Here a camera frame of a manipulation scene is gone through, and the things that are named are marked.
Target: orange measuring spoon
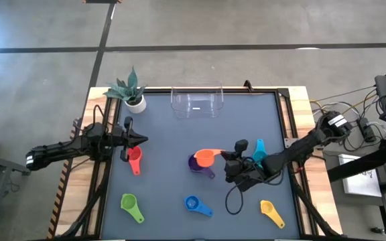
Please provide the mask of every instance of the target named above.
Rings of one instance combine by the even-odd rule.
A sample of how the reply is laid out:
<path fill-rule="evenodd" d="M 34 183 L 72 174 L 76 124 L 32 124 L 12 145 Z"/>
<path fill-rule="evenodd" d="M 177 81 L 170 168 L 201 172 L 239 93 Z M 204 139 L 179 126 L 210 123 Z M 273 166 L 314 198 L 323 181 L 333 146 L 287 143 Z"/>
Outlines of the orange measuring spoon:
<path fill-rule="evenodd" d="M 139 161 L 142 158 L 142 150 L 140 147 L 136 146 L 129 149 L 129 164 L 131 164 L 132 171 L 134 175 L 141 174 L 141 168 L 139 167 Z"/>
<path fill-rule="evenodd" d="M 221 149 L 202 149 L 200 151 L 197 151 L 194 154 L 194 158 L 196 158 L 196 161 L 199 166 L 201 167 L 210 167 L 212 164 L 214 164 L 214 157 L 215 155 L 219 155 L 221 153 Z"/>

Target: measuring cup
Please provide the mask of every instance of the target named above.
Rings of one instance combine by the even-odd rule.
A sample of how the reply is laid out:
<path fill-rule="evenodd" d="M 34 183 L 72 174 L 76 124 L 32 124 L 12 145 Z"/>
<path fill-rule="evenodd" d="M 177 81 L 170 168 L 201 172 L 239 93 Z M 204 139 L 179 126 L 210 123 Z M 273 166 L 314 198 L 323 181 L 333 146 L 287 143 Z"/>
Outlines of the measuring cup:
<path fill-rule="evenodd" d="M 139 211 L 135 195 L 130 193 L 123 194 L 121 198 L 121 208 L 131 214 L 138 224 L 142 224 L 142 222 L 144 222 L 144 217 L 142 216 L 141 211 Z"/>
<path fill-rule="evenodd" d="M 202 149 L 194 154 L 200 167 L 210 167 L 214 164 L 214 156 L 221 153 L 221 149 Z"/>
<path fill-rule="evenodd" d="M 139 161 L 142 158 L 142 150 L 139 146 L 129 149 L 129 164 L 131 164 L 132 172 L 134 175 L 141 174 L 141 168 L 139 167 Z"/>
<path fill-rule="evenodd" d="M 254 161 L 258 163 L 262 158 L 266 156 L 267 156 L 267 153 L 265 150 L 265 143 L 263 142 L 263 139 L 257 139 L 257 146 L 253 154 Z"/>
<path fill-rule="evenodd" d="M 260 201 L 260 210 L 262 214 L 267 215 L 272 221 L 278 226 L 278 228 L 283 228 L 285 222 L 282 220 L 281 216 L 276 211 L 273 204 L 267 200 Z"/>
<path fill-rule="evenodd" d="M 193 155 L 188 158 L 188 166 L 192 172 L 205 174 L 211 179 L 215 177 L 214 172 L 209 167 L 199 166 Z"/>
<path fill-rule="evenodd" d="M 198 212 L 208 217 L 212 217 L 212 215 L 214 214 L 212 209 L 202 203 L 202 201 L 200 201 L 199 198 L 195 195 L 186 197 L 184 203 L 186 204 L 186 208 L 188 211 Z"/>

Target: clear plastic container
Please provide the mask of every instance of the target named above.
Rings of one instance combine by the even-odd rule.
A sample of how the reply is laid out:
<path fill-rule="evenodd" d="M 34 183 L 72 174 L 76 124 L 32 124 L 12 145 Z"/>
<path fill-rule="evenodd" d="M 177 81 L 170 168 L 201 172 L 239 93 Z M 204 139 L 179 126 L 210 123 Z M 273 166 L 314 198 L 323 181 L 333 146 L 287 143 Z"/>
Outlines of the clear plastic container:
<path fill-rule="evenodd" d="M 171 106 L 179 118 L 217 117 L 223 108 L 221 83 L 177 84 L 172 87 Z"/>

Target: metal stand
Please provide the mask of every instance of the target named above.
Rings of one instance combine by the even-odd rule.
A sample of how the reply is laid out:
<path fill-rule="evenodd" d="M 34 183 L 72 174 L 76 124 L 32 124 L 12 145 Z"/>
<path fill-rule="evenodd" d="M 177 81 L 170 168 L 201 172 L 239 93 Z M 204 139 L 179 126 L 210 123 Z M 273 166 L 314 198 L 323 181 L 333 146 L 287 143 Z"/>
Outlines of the metal stand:
<path fill-rule="evenodd" d="M 22 173 L 22 175 L 30 175 L 31 174 L 31 171 L 28 168 L 26 168 L 25 166 L 14 163 L 12 161 L 2 159 L 2 158 L 0 158 L 0 166 L 6 167 L 12 171 L 19 171 Z"/>
<path fill-rule="evenodd" d="M 378 151 L 344 165 L 334 167 L 328 170 L 327 174 L 330 182 L 333 182 L 375 169 L 384 164 L 386 164 L 386 139 L 381 141 Z"/>

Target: yellow measuring spoon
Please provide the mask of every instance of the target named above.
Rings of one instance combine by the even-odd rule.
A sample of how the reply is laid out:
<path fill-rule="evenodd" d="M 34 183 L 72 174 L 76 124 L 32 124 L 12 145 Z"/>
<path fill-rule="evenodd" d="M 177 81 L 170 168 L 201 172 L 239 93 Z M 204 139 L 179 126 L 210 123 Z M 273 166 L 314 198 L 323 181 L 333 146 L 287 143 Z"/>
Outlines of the yellow measuring spoon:
<path fill-rule="evenodd" d="M 266 200 L 260 201 L 260 209 L 262 214 L 266 214 L 272 221 L 278 226 L 278 228 L 283 228 L 285 222 L 282 220 L 281 216 L 276 211 L 273 204 Z"/>

